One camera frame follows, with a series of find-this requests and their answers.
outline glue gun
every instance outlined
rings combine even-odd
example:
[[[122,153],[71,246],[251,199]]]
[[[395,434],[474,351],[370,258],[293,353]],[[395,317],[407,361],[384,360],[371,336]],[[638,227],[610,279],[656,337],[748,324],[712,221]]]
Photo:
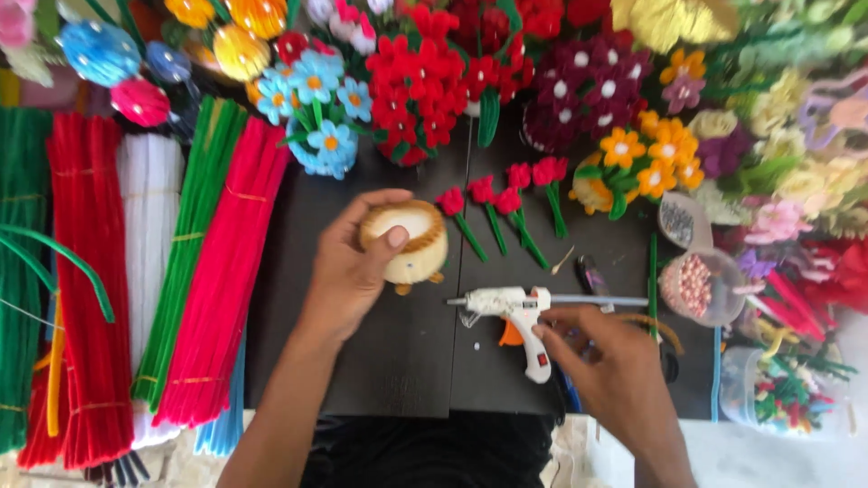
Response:
[[[473,315],[461,317],[465,326],[471,327],[485,315],[496,315],[507,320],[522,335],[528,367],[524,374],[536,383],[545,383],[551,376],[549,356],[545,346],[530,330],[540,313],[551,308],[553,303],[597,303],[644,307],[648,299],[587,295],[553,295],[542,287],[530,289],[530,295],[522,287],[479,288],[468,292],[463,298],[446,301],[447,305],[464,306]]]

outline person's left hand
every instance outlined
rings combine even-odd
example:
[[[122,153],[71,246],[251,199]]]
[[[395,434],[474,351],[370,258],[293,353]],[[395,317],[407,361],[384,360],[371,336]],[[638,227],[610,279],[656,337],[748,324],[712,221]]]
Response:
[[[359,195],[323,231],[300,325],[316,327],[317,332],[341,342],[356,332],[383,291],[386,265],[410,239],[407,229],[395,226],[363,251],[358,225],[371,208],[412,197],[412,192],[402,189]]]

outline black pants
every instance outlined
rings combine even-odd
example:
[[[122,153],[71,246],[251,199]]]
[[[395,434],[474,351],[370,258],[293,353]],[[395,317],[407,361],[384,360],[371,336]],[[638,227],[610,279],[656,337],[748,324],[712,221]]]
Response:
[[[554,417],[508,413],[323,417],[301,486],[536,488],[554,427]]]

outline table surface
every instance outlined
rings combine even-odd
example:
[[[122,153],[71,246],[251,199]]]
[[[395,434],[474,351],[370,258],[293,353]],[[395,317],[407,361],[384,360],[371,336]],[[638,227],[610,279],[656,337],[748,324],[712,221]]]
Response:
[[[447,188],[495,176],[495,190],[506,185],[504,170],[513,162],[535,162],[543,155],[523,145],[518,128],[521,107],[503,108],[488,148],[476,143],[474,121],[459,118],[449,145],[437,158],[417,168],[389,163],[370,138],[360,141],[356,166],[344,181],[306,175],[297,165],[287,171],[268,229],[266,245],[250,304],[245,404],[255,408],[297,319],[310,280],[319,233],[350,200],[378,188],[407,188],[433,201]],[[575,245],[561,271],[552,276],[519,247],[505,219],[500,227],[508,248],[500,255],[484,209],[468,201],[464,218],[489,256],[482,263],[447,219],[450,251],[439,285],[421,283],[405,297],[388,286],[358,332],[347,341],[335,365],[323,412],[334,415],[448,417],[449,410],[556,413],[562,401],[556,382],[537,385],[524,376],[522,347],[498,346],[503,322],[480,319],[462,325],[457,307],[444,304],[479,287],[521,285],[547,287],[552,293],[582,293],[573,262],[594,256],[613,295],[646,296],[648,243],[656,229],[656,207],[644,199],[631,204],[618,221],[605,214],[587,216],[568,201],[572,170],[594,148],[579,142],[570,152],[568,179],[561,185],[561,206],[569,236],[555,237],[545,192],[523,195],[528,230],[549,261],[556,264]],[[680,249],[659,237],[661,260]],[[713,377],[713,329],[670,312],[660,300],[659,319],[678,334],[686,354],[679,357],[679,378],[669,386],[683,419],[710,419]]]

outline yellow flower center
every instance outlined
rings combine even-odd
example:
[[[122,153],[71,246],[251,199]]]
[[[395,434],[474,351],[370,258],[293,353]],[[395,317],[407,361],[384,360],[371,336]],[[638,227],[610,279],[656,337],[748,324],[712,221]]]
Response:
[[[330,151],[337,149],[338,148],[338,138],[335,137],[334,135],[329,135],[325,139],[325,145],[326,145],[325,148],[330,150]]]

